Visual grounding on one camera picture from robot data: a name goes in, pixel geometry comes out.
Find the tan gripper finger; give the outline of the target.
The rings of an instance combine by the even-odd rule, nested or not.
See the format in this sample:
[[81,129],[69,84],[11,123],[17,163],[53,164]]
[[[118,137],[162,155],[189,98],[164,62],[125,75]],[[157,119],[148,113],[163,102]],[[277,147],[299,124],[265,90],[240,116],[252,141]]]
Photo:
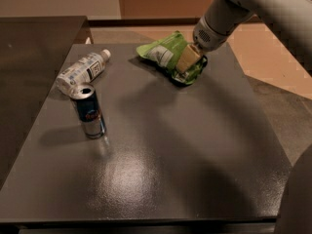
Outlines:
[[175,68],[177,69],[179,73],[184,73],[193,64],[195,64],[198,60],[200,60],[202,56],[203,56],[203,51],[201,49],[199,49],[194,44],[188,44],[184,48]]

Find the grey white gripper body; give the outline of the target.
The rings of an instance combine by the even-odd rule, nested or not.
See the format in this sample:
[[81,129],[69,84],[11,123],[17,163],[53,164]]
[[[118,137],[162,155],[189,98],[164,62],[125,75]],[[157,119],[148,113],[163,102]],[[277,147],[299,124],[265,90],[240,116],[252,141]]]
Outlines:
[[194,44],[204,52],[212,52],[226,42],[239,24],[253,13],[230,0],[214,0],[193,30]]

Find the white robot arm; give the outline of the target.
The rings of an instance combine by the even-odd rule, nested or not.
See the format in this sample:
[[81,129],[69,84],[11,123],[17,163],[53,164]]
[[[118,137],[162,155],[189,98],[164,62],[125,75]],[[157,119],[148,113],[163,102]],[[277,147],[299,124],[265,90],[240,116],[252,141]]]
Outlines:
[[[258,16],[300,65],[312,71],[312,0],[214,0],[193,30],[195,49],[218,49],[236,27]],[[312,146],[294,164],[274,234],[312,234]]]

